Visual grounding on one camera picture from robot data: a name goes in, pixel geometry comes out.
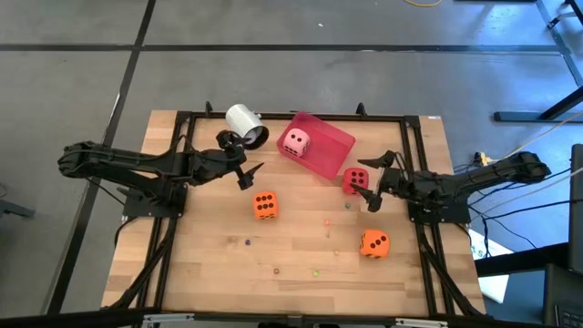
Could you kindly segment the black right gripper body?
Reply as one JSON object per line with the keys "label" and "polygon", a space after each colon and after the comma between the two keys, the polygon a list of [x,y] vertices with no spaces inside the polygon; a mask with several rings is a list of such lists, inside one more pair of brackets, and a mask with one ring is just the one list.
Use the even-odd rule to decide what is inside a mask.
{"label": "black right gripper body", "polygon": [[394,163],[390,168],[374,168],[381,171],[373,191],[378,195],[376,200],[368,200],[368,210],[377,212],[382,205],[382,194],[388,193],[397,198],[404,197],[405,185],[408,183],[409,172],[405,168],[402,154],[394,154]]}

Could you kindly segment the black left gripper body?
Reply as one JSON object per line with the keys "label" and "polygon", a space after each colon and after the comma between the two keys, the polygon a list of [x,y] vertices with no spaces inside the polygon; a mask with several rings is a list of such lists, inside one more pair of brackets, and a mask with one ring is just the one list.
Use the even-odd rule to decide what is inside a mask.
{"label": "black left gripper body", "polygon": [[201,167],[206,170],[207,180],[222,178],[224,175],[234,172],[238,177],[238,185],[241,190],[249,189],[253,185],[253,179],[245,179],[245,173],[241,165],[247,160],[245,150],[240,153],[229,153],[227,144],[230,136],[239,135],[231,130],[222,130],[216,136],[219,149],[207,149],[199,153]]}

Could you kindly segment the large red foam die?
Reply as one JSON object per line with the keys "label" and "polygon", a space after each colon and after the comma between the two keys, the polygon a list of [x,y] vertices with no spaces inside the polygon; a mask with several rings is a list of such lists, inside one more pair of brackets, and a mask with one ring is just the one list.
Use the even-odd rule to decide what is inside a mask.
{"label": "large red foam die", "polygon": [[357,194],[358,191],[353,188],[353,184],[367,189],[369,186],[369,174],[366,169],[348,168],[343,173],[343,192],[348,195]]}

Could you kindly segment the large orange foam die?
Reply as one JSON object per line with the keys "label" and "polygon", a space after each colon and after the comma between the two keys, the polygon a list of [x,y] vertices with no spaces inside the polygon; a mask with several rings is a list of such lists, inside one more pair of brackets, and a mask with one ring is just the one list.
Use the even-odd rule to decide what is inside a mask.
{"label": "large orange foam die", "polygon": [[390,238],[384,231],[365,230],[361,236],[359,252],[362,256],[373,259],[382,259],[388,256]]}
{"label": "large orange foam die", "polygon": [[252,200],[254,217],[257,220],[274,219],[278,216],[278,202],[273,191],[258,192]]}

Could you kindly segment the large pink foam die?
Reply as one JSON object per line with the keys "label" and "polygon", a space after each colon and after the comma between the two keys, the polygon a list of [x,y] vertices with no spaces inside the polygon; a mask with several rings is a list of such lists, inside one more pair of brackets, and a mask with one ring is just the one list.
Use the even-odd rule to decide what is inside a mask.
{"label": "large pink foam die", "polygon": [[295,157],[301,158],[310,145],[311,139],[307,132],[299,128],[291,128],[283,140],[283,149]]}

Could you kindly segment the pink translucent plastic bin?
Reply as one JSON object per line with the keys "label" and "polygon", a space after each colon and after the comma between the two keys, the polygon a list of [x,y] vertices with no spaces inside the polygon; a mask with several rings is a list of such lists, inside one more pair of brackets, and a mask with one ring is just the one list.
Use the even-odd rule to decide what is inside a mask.
{"label": "pink translucent plastic bin", "polygon": [[[283,149],[283,140],[291,128],[308,133],[311,142],[305,154],[295,157]],[[356,138],[306,112],[297,113],[277,140],[279,152],[288,159],[326,178],[334,179],[351,152]]]}

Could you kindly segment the white round desk fan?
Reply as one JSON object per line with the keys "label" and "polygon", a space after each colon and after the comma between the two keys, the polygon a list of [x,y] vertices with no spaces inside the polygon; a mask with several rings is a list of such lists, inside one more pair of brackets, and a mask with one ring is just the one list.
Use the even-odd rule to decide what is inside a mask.
{"label": "white round desk fan", "polygon": [[225,115],[231,131],[243,139],[243,147],[253,150],[260,148],[269,138],[269,129],[261,122],[261,116],[243,104],[231,106]]}

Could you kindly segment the black flat bar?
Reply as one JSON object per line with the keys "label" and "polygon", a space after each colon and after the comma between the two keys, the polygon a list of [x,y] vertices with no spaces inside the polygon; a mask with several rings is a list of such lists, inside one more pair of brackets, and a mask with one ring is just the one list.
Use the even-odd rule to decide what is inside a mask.
{"label": "black flat bar", "polygon": [[545,269],[548,264],[567,268],[568,260],[568,243],[564,242],[475,260],[475,266],[479,277],[489,277],[516,272],[540,271]]}

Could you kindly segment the black upright panel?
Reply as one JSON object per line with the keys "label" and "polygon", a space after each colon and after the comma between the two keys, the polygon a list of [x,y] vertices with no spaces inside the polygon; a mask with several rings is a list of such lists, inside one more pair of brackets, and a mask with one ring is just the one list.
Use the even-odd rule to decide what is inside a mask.
{"label": "black upright panel", "polygon": [[568,263],[571,270],[583,274],[583,144],[571,149],[571,174]]}

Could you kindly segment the black equipment box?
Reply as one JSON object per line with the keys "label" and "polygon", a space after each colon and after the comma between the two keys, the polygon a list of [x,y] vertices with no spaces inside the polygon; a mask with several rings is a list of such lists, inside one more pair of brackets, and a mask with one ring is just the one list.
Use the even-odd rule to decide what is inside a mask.
{"label": "black equipment box", "polygon": [[546,266],[543,322],[558,328],[583,328],[583,274]]}

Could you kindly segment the black rig crossbar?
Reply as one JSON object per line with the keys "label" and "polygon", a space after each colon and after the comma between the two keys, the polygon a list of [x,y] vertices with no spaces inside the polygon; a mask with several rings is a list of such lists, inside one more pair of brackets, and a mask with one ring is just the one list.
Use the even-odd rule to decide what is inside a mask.
{"label": "black rig crossbar", "polygon": [[[155,308],[105,309],[82,313],[57,313],[0,319],[0,328],[119,328],[141,325],[147,314],[161,313]],[[393,327],[396,318],[419,318],[448,322],[449,328],[558,328],[545,324],[496,320],[489,316],[437,314],[428,317],[345,316],[309,314],[194,313],[189,322],[276,323],[295,328],[314,325],[380,325]]]}

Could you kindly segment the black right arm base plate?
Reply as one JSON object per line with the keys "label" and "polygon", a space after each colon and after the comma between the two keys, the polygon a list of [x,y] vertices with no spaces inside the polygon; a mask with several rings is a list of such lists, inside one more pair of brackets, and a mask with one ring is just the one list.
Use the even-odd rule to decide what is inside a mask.
{"label": "black right arm base plate", "polygon": [[468,206],[462,203],[455,203],[434,208],[425,207],[420,204],[408,202],[409,216],[414,222],[421,223],[461,223],[470,222]]}

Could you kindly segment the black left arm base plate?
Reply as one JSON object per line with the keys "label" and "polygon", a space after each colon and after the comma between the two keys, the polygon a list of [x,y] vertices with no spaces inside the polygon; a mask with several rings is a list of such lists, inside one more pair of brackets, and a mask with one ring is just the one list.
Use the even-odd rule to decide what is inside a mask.
{"label": "black left arm base plate", "polygon": [[125,216],[171,218],[183,214],[188,188],[182,184],[175,185],[163,196],[134,188],[118,187],[118,191],[126,197]]}

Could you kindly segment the silver metal bracket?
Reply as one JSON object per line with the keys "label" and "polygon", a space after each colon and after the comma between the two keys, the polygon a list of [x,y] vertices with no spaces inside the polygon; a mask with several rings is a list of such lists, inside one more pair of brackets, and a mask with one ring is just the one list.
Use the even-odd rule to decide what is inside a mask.
{"label": "silver metal bracket", "polygon": [[449,328],[448,322],[419,319],[419,318],[396,318],[394,327],[403,328]]}
{"label": "silver metal bracket", "polygon": [[183,323],[194,320],[194,313],[156,313],[145,315],[141,325],[145,328],[161,328],[163,323]]}

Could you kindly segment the black desk leg frame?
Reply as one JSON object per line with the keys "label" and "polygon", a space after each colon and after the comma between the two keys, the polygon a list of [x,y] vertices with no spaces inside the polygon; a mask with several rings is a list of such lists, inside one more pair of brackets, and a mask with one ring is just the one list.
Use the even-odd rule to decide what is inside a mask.
{"label": "black desk leg frame", "polygon": [[546,23],[546,30],[550,33],[557,46],[557,51],[565,61],[570,75],[573,77],[577,88],[567,96],[559,100],[543,112],[521,112],[521,111],[497,111],[493,114],[495,122],[502,123],[558,123],[558,124],[583,124],[583,110],[568,114],[571,109],[583,104],[583,74],[578,70],[571,51],[556,30],[555,26],[562,18],[566,18],[570,13],[559,14],[552,17],[545,6],[544,0],[533,0],[537,6],[541,17]]}

